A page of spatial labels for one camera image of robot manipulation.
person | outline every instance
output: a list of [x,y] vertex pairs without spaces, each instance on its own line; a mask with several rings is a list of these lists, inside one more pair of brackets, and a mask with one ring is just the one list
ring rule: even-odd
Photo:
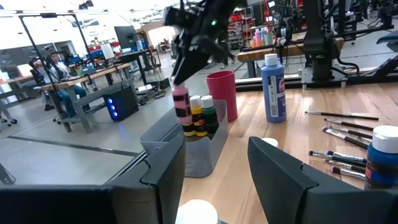
[[[38,73],[39,73],[38,75],[43,76],[43,82],[50,83],[50,78],[47,75],[47,72],[45,72],[42,62],[40,60],[38,60],[38,61],[34,62],[33,65],[36,68],[36,71],[38,71]],[[45,105],[44,111],[50,111],[50,110],[54,109],[54,106],[51,104],[49,95],[46,91],[42,91],[42,99],[43,99],[43,103]]]
[[217,42],[228,51],[228,55],[223,59],[223,66],[221,66],[221,69],[224,69],[228,66],[228,57],[232,59],[232,64],[235,63],[235,56],[229,52],[228,48],[228,25],[221,31]]
[[[51,61],[54,63],[54,65],[61,71],[61,74],[58,74],[57,69],[51,65],[50,72],[56,76],[59,77],[60,80],[66,80],[69,78],[69,71],[68,68],[59,61],[58,54],[51,54]],[[84,97],[87,95],[86,90],[80,86],[74,85],[73,86],[73,91],[75,91],[76,95],[79,95],[80,98]],[[63,104],[65,105],[65,110],[67,111],[68,115],[70,118],[76,116],[76,111],[73,107],[72,100],[70,99],[69,93],[67,92],[66,89],[59,89],[58,93],[63,100]],[[84,111],[90,110],[89,105],[83,106]]]

yellow paint bottle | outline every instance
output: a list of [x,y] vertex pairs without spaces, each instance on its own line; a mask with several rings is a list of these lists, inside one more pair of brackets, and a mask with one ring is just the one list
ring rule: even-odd
[[207,136],[205,128],[205,119],[203,117],[203,108],[201,105],[200,96],[191,96],[189,98],[192,112],[192,122],[195,127],[195,132],[199,137]]

monitor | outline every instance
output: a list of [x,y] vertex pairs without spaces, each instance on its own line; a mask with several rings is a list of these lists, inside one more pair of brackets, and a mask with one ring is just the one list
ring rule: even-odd
[[134,26],[116,26],[114,31],[121,49],[130,49],[137,46],[138,37]]

workbench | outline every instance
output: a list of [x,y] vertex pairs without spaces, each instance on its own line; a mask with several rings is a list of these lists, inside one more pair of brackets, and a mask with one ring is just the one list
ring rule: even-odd
[[[76,93],[73,90],[73,86],[76,85],[77,83],[88,82],[89,81],[88,77],[81,77],[79,79],[74,79],[69,82],[54,83],[54,84],[48,84],[48,85],[42,86],[43,90],[49,92],[49,96],[53,102],[53,105],[54,105],[55,109],[57,110],[57,112],[61,118],[60,120],[61,120],[63,126],[65,127],[65,129],[67,130],[67,132],[72,131],[72,129],[70,128],[70,123],[81,123],[88,134],[93,132],[93,130],[89,124],[89,121],[87,119],[87,116],[89,114],[93,114],[93,113],[99,111],[100,109],[106,107],[106,104],[103,103],[103,104],[91,109],[90,111],[86,111],[86,112],[83,111],[82,107],[92,101],[102,98],[103,95],[112,94],[114,92],[119,91],[121,88],[125,88],[126,86],[130,85],[132,83],[132,76],[130,76],[130,74],[129,74],[129,67],[130,67],[129,64],[125,63],[125,64],[122,64],[119,66],[101,69],[101,70],[98,70],[96,73],[91,74],[90,78],[92,80],[94,80],[95,78],[106,76],[109,86],[106,88],[102,88],[98,91],[94,91],[92,93],[87,93],[86,96],[79,98],[79,99],[77,98]],[[111,74],[113,72],[117,72],[117,71],[123,72],[124,76],[119,74],[121,81],[114,83]],[[73,107],[75,108],[76,113],[77,113],[77,115],[75,117],[68,118],[66,112],[64,112],[64,110],[61,106],[60,98],[58,97],[57,92],[56,92],[56,90],[59,90],[59,89],[66,89],[66,91],[68,92],[70,99],[72,101]]]
[[[303,40],[305,37],[305,34],[306,34],[305,32],[293,34],[292,42]],[[344,44],[344,39],[339,37],[339,38],[336,38],[336,41],[337,41],[337,46],[339,47],[339,49],[342,48],[342,46]],[[285,57],[286,55],[287,56],[303,55],[304,54],[303,50],[304,50],[303,43],[297,44],[297,45],[290,44],[282,49],[282,56]],[[278,54],[279,57],[281,56],[278,49],[269,47],[269,48],[261,49],[261,50],[252,50],[252,51],[247,51],[247,52],[241,52],[238,54],[237,58],[240,62],[247,63],[249,78],[255,78],[256,77],[256,66],[255,66],[254,62],[256,62],[257,60],[264,60],[264,56],[266,54],[272,54],[272,53]]]
[[[398,123],[396,113],[398,89],[395,83],[355,85],[347,86],[345,89],[310,91],[294,89],[286,90],[285,94],[287,121],[271,124],[266,121],[262,91],[237,93],[239,117],[233,123],[229,123],[228,139],[214,172],[202,179],[185,178],[180,205],[189,200],[202,199],[213,204],[220,220],[228,224],[267,223],[249,168],[248,139],[250,136],[274,138],[279,142],[279,149],[330,174],[331,165],[322,159],[310,157],[308,155],[310,150],[317,152],[332,150],[365,158],[367,152],[321,132],[322,127],[330,125],[323,120],[326,117],[307,115],[305,111],[353,113],[379,117],[380,121],[338,118],[372,127]],[[336,174],[332,176],[360,189],[364,187],[364,181],[354,177]]]

blue label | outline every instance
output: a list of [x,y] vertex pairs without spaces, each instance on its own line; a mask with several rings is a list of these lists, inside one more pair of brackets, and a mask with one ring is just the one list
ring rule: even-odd
[[286,115],[285,78],[283,76],[269,77],[268,92],[271,117]]

